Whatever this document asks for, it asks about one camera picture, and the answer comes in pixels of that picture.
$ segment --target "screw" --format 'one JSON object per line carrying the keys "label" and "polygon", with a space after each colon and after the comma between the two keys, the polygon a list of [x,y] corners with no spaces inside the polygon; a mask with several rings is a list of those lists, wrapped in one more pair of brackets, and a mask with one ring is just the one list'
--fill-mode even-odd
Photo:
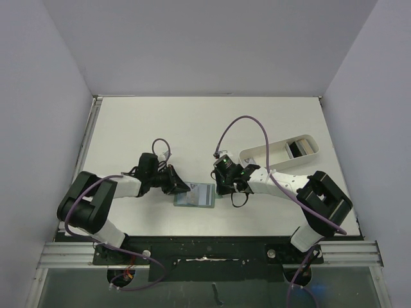
{"label": "screw", "polygon": [[275,258],[275,250],[270,249],[269,251],[267,251],[267,255],[270,259],[274,259]]}
{"label": "screw", "polygon": [[150,257],[152,253],[149,250],[144,250],[142,253],[145,257]]}

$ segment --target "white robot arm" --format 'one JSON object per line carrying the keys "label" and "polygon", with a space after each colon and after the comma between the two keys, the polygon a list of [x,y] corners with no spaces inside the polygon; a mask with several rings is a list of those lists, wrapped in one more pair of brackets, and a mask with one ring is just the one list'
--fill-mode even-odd
{"label": "white robot arm", "polygon": [[[242,167],[226,154],[214,163],[217,193],[271,194],[282,198],[294,196],[310,212],[304,210],[307,222],[291,237],[291,243],[306,252],[323,237],[332,237],[337,231],[331,224],[340,226],[353,208],[351,200],[324,172],[312,176],[288,175],[258,165]],[[271,179],[273,176],[280,189]]]}
{"label": "white robot arm", "polygon": [[[81,198],[94,184],[98,185]],[[163,163],[160,167],[157,155],[143,153],[139,165],[122,176],[100,178],[86,171],[79,173],[58,207],[57,218],[65,221],[76,203],[69,218],[69,225],[80,228],[101,243],[120,248],[126,235],[107,219],[112,200],[142,197],[152,187],[160,187],[164,194],[178,194],[190,190],[172,165]]]}

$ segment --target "camera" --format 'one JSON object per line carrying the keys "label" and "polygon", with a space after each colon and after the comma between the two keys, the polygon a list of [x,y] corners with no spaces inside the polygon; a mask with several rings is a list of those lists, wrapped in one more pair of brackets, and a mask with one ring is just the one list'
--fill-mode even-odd
{"label": "camera", "polygon": [[243,168],[240,164],[235,164],[228,155],[223,155],[214,163],[214,171],[217,184],[217,194],[251,193],[248,185],[250,175],[257,169],[258,165],[250,164]]}

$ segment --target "gray wall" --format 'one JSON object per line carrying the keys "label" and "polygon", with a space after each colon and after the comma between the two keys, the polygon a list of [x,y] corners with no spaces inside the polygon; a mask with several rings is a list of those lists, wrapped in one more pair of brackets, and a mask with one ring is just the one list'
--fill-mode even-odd
{"label": "gray wall", "polygon": [[410,307],[411,1],[379,0],[324,96],[360,224],[395,307]]}
{"label": "gray wall", "polygon": [[0,298],[23,307],[91,94],[40,0],[0,1]]}
{"label": "gray wall", "polygon": [[93,94],[322,95],[376,0],[44,0]]}

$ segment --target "white tray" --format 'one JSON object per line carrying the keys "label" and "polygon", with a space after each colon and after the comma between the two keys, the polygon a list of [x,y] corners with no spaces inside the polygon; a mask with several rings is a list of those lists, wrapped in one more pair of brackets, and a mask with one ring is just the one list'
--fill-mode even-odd
{"label": "white tray", "polygon": [[[285,145],[286,143],[290,144],[300,139],[306,139],[308,141],[308,143],[314,151],[314,154],[309,154],[290,159],[287,154]],[[306,164],[307,162],[311,162],[320,151],[319,145],[317,144],[315,139],[310,135],[301,135],[298,137],[270,143],[269,149],[270,169],[275,169],[277,171]],[[265,145],[241,151],[240,164],[243,167],[247,165],[247,163],[244,161],[247,158],[253,158],[257,165],[265,167]]]}

